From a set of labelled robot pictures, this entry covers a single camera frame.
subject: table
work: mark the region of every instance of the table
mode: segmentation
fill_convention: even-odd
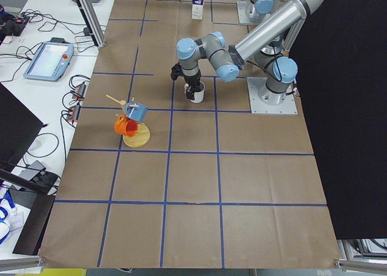
[[[251,115],[247,67],[226,84],[201,61],[204,101],[169,74],[177,40],[238,25],[235,1],[115,0],[40,255],[51,268],[332,268],[339,257],[300,98],[298,115]],[[132,97],[151,139],[112,130]]]
[[[100,3],[93,4],[97,17],[102,25],[106,25],[108,23],[112,4],[113,0],[101,0]],[[28,0],[23,8],[23,11],[26,11],[29,8],[39,10],[41,13],[52,14],[56,19],[61,21],[69,21],[74,24],[84,24],[79,9],[71,0]],[[49,41],[51,37],[61,37],[68,42],[74,42],[74,35],[61,25],[57,25],[57,27],[51,32],[39,32],[38,28],[41,27],[43,23],[44,21],[36,24],[27,24],[20,37],[7,37],[4,42],[9,44],[2,44],[0,46],[0,53],[16,53],[16,50],[20,46],[32,47],[37,43]],[[84,25],[71,25],[69,27],[73,31],[82,31]],[[89,46],[93,45],[93,43],[80,45]],[[60,176],[62,175],[65,164],[62,131],[60,127],[60,111],[63,109],[62,97],[65,93],[70,91],[68,81],[71,76],[74,76],[75,74],[82,74],[89,77],[91,76],[98,52],[97,47],[89,48],[84,52],[79,52],[76,49],[65,74],[57,82],[24,79],[22,74],[28,65],[28,63],[25,63],[16,73],[15,78],[11,82],[4,83],[4,85],[43,123],[48,124],[47,127],[42,129],[41,133],[53,133],[59,138],[59,146],[57,150],[52,155],[39,159],[39,161],[47,167],[47,170]],[[0,81],[9,80],[15,70],[17,70],[23,62],[24,60],[19,60],[14,57],[2,56],[0,64]],[[74,79],[75,84],[81,83],[82,81],[84,81],[84,79]],[[65,103],[67,104],[70,100],[71,96],[67,96]],[[63,135],[67,152],[70,148],[73,134],[74,129],[64,122]],[[52,151],[55,143],[55,139],[51,136],[40,136],[34,141],[30,147],[30,151],[37,156],[48,154]],[[27,163],[32,163],[35,159],[26,154],[25,160]],[[13,172],[18,174],[21,171],[22,168],[15,168]],[[24,219],[26,220],[29,214],[29,209],[23,208],[22,206],[18,206],[18,208],[19,210],[23,210]],[[0,259],[26,257],[23,255],[12,254],[12,250],[20,236],[20,233],[21,229],[11,232],[6,241],[0,245]],[[39,271],[40,269],[28,269],[13,272]]]

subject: white table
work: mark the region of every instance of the white table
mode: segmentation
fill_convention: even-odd
[[[101,25],[107,25],[113,2],[114,0],[101,0],[99,3],[93,4]],[[28,0],[25,7],[23,8],[23,11],[28,9],[39,10],[43,14],[51,14],[54,16],[54,18],[60,21],[71,22],[73,24],[82,24],[67,25],[70,29],[72,29],[72,31],[76,33],[82,31],[85,27],[85,25],[83,25],[85,23],[83,17],[80,14],[77,5],[72,0]],[[16,53],[16,50],[20,46],[26,46],[30,48],[37,43],[49,41],[51,37],[64,38],[67,42],[75,42],[75,35],[73,35],[68,29],[60,24],[58,24],[56,28],[50,32],[38,31],[38,28],[41,27],[45,21],[49,20],[44,19],[42,22],[27,24],[20,37],[6,37],[4,42],[9,44],[0,45],[0,53]],[[87,40],[91,40],[91,38],[80,38],[78,41]],[[84,48],[90,45],[93,45],[93,43],[82,43],[80,44],[80,47]],[[24,53],[26,50],[26,48],[23,48],[19,53]],[[70,65],[65,71],[65,74],[57,82],[28,80],[23,78],[23,73],[29,64],[29,62],[26,62],[16,73],[15,78],[11,82],[3,83],[5,87],[7,87],[28,109],[30,109],[35,114],[35,116],[37,116],[43,123],[48,124],[48,126],[41,130],[41,133],[53,133],[59,138],[59,146],[57,150],[53,154],[39,159],[39,161],[45,167],[47,167],[47,170],[60,176],[62,175],[63,168],[65,166],[65,153],[63,149],[62,131],[60,127],[60,114],[61,111],[64,110],[62,105],[62,97],[65,93],[71,90],[68,85],[68,81],[71,76],[82,74],[91,77],[94,64],[96,63],[97,55],[97,47],[91,47],[81,53],[76,49]],[[23,62],[23,59],[1,56],[0,81],[11,79],[15,70]],[[82,83],[82,81],[84,81],[84,79],[75,78],[73,80],[75,85]],[[71,100],[71,95],[68,95],[65,98],[65,104],[68,106],[68,103]],[[64,121],[63,134],[68,154],[68,150],[74,135],[74,128],[70,127]],[[50,153],[55,145],[56,140],[53,136],[39,136],[31,145],[29,150],[34,155],[41,156]],[[32,163],[36,160],[28,154],[24,156],[24,159],[27,163]],[[21,171],[22,168],[15,168],[13,173],[19,174]],[[29,209],[19,206],[19,210],[23,210],[24,220],[26,221],[30,212]],[[0,245],[0,260],[31,257],[12,254],[12,250],[20,236],[21,230],[22,229],[18,229],[11,232],[7,239]],[[14,270],[12,273],[40,273],[40,271],[40,268],[28,268]]]
[[[108,24],[113,2],[114,0],[101,0],[98,3],[93,3],[93,8],[96,12],[100,25],[106,26]],[[51,14],[57,20],[70,22],[72,24],[80,24],[66,24],[66,26],[75,33],[82,32],[83,28],[86,27],[85,21],[83,20],[83,17],[80,14],[78,6],[72,0],[28,0],[22,12],[25,12],[27,10],[29,12],[39,10],[42,14]],[[32,22],[38,21],[40,19],[40,16],[38,16],[34,18]],[[75,36],[83,36],[83,34],[81,33],[78,35],[74,35],[72,32],[69,31],[69,29],[65,28],[62,24],[57,24],[53,31],[38,31],[38,29],[43,26],[46,21],[54,22],[53,20],[45,18],[41,22],[28,23],[20,37],[7,36],[4,39],[4,43],[0,47],[0,53],[16,53],[16,50],[20,46],[26,46],[28,48],[31,48],[37,43],[49,41],[52,37],[64,38],[69,43],[75,43],[77,41],[90,41],[87,43],[79,44],[81,51],[85,47],[94,45],[91,41],[90,36],[80,37],[77,38],[77,41],[75,41]],[[51,27],[52,25],[47,24],[42,30],[49,30]],[[98,49],[97,47],[91,47],[86,51],[80,53],[76,48],[74,54],[85,56],[97,56]]]

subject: lanyard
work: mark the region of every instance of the lanyard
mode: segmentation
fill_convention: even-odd
[[[7,190],[7,192],[4,194],[4,198],[0,200],[0,204],[3,202],[3,200],[6,200],[10,205],[11,210],[13,212],[16,212],[15,203],[13,202],[13,199],[9,190]],[[4,221],[8,217],[8,211],[2,206],[0,206],[0,211],[3,213],[3,216],[0,215],[0,225],[5,226],[5,230],[6,230],[5,234],[0,238],[0,244],[1,244],[9,235],[10,226]]]

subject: blue joint cap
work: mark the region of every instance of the blue joint cap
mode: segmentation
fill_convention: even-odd
[[[215,32],[211,33],[211,35],[214,35],[215,37],[218,38],[218,40],[223,48],[226,47],[226,40],[224,39],[224,36],[221,32],[215,31]]]
[[[255,2],[254,7],[258,14],[270,14],[274,7],[274,0],[258,0]]]
[[[182,59],[188,59],[194,55],[196,51],[196,43],[191,38],[183,38],[176,45],[177,56]]]
[[[277,62],[278,67],[276,62],[273,63],[274,75],[277,79],[281,79],[282,77],[281,82],[283,82],[284,84],[291,83],[296,78],[298,72],[297,63],[293,59],[288,57],[280,57],[277,59]]]
[[[239,68],[232,64],[223,65],[217,69],[216,73],[222,81],[230,82],[239,75]]]

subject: orange mug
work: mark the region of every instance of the orange mug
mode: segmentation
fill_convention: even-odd
[[[114,123],[114,131],[117,134],[134,137],[137,134],[138,123],[123,114]]]

